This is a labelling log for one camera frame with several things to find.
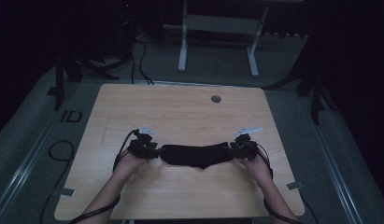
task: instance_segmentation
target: human hand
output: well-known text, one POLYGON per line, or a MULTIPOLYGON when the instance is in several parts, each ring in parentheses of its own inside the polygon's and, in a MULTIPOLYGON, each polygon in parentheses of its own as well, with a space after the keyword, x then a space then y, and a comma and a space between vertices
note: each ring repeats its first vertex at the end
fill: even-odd
POLYGON ((264 159, 259 154, 256 155, 253 161, 240 160, 239 162, 247 168, 249 174, 253 179, 255 179, 256 184, 261 189, 264 188, 267 184, 273 183, 270 170, 264 159))
POLYGON ((121 153, 121 159, 113 172, 113 175, 123 180, 128 180, 134 173, 137 172, 139 167, 149 162, 145 159, 135 157, 128 150, 124 150, 121 153))

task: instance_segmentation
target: white metal frame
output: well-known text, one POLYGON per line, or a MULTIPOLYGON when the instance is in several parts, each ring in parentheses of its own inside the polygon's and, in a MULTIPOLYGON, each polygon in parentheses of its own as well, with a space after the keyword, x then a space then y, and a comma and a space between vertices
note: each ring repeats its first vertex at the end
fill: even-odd
POLYGON ((187 33, 188 30, 201 30, 211 32, 224 32, 235 34, 254 35, 252 44, 247 47, 250 72, 253 77, 259 75, 256 65, 255 50, 258 45, 259 37, 262 33, 268 7, 263 9, 260 20, 201 16, 188 14, 188 0, 183 1, 183 24, 182 24, 182 45, 180 48, 178 71, 186 70, 186 59, 188 53, 187 33))

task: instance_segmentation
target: table top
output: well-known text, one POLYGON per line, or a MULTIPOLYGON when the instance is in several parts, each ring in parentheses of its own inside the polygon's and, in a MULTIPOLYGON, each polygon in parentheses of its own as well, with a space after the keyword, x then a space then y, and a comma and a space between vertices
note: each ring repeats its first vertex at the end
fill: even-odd
MULTIPOLYGON (((76 193, 61 196, 57 219, 81 214, 109 179, 125 136, 144 125, 156 132, 152 137, 158 147, 232 142, 234 132, 262 127, 249 135, 266 149, 274 181, 294 214, 305 212, 298 189, 286 186, 294 177, 261 89, 106 84, 99 91, 64 186, 76 193), (213 95, 221 101, 213 103, 213 95)), ((262 216, 268 216, 262 192, 236 161, 201 170, 155 159, 144 164, 124 187, 111 218, 262 216)))

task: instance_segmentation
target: gray carpet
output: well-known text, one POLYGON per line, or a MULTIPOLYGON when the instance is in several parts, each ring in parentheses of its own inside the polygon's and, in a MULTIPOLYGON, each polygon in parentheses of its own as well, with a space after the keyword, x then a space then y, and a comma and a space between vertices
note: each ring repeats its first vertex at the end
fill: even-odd
MULTIPOLYGON (((289 74, 304 39, 276 36, 264 36, 256 53, 261 75, 253 78, 249 74, 246 52, 240 46, 231 47, 226 43, 211 41, 214 47, 208 47, 206 41, 191 39, 187 70, 178 72, 179 42, 177 35, 170 35, 163 43, 147 41, 147 53, 142 68, 147 76, 160 81, 201 83, 260 87, 281 80, 289 74)), ((143 53, 141 45, 135 46, 135 57, 143 53)), ((113 72, 121 77, 118 83, 130 83, 130 66, 113 72)), ((81 83, 66 82, 66 99, 59 112, 53 112, 54 98, 46 91, 53 85, 53 71, 43 76, 31 94, 25 99, 18 113, 0 133, 0 196, 5 192, 8 182, 16 172, 23 158, 34 148, 36 141, 42 139, 42 131, 47 137, 42 140, 42 152, 32 172, 29 174, 14 203, 9 207, 3 223, 38 223, 42 206, 62 172, 65 162, 53 161, 48 156, 50 145, 58 140, 69 140, 75 147, 83 135, 85 125, 91 113, 95 97, 103 83, 109 82, 95 75, 86 75, 81 83), (83 113, 80 123, 61 122, 65 110, 83 113), (50 120, 55 120, 47 128, 50 120)), ((297 81, 278 89, 266 91, 281 140, 289 158, 297 181, 305 186, 301 188, 308 203, 313 208, 320 223, 349 223, 336 188, 328 173, 320 151, 318 138, 314 134, 305 106, 309 98, 297 97, 294 93, 297 81)), ((347 126, 341 116, 328 109, 320 112, 320 130, 334 154, 335 161, 345 178, 355 205, 360 211, 364 223, 384 223, 384 200, 374 180, 367 170, 347 126)), ((59 145, 55 153, 63 158, 69 157, 69 147, 59 145)), ((43 223, 60 223, 53 217, 58 197, 48 203, 43 223)), ((311 213, 300 217, 305 223, 315 223, 311 213)), ((270 223, 269 218, 255 218, 254 223, 270 223)))

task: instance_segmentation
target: forearm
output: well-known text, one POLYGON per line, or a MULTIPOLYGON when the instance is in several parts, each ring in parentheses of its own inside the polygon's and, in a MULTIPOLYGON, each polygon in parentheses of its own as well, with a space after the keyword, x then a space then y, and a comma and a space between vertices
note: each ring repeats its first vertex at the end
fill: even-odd
MULTIPOLYGON (((105 185, 101 188, 99 193, 92 200, 90 205, 84 210, 83 214, 95 211, 113 203, 117 197, 119 197, 124 185, 127 183, 127 179, 120 178, 116 174, 113 174, 105 185)), ((83 223, 107 223, 112 214, 113 208, 98 214, 93 217, 89 217, 79 222, 83 223)))
MULTIPOLYGON (((267 183, 261 186, 261 189, 262 189, 264 198, 267 201, 267 204, 270 206, 270 208, 273 211, 275 211, 276 213, 278 213, 283 217, 288 217, 293 220, 297 220, 293 211, 287 205, 287 203, 285 202, 284 198, 282 197, 281 193, 279 192, 277 186, 274 184, 273 181, 267 181, 267 183)), ((271 218, 273 219, 273 223, 275 224, 288 223, 273 216, 271 216, 271 218)))

